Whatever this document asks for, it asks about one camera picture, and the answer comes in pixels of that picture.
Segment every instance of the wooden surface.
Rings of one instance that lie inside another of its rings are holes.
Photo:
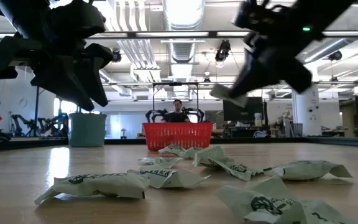
[[[313,182],[286,182],[299,199],[322,199],[340,212],[358,220],[358,147],[322,144],[223,145],[226,154],[255,168],[293,160],[324,159],[344,164],[353,179],[325,177]],[[71,197],[61,195],[34,204],[53,184],[53,177],[75,174],[104,174],[138,169],[137,160],[149,153],[146,146],[105,146],[93,149],[67,147],[0,152],[1,223],[242,223],[214,192],[223,185],[245,187],[266,177],[244,182],[224,171],[178,165],[202,176],[212,175],[192,189],[148,189],[146,200],[125,198]]]

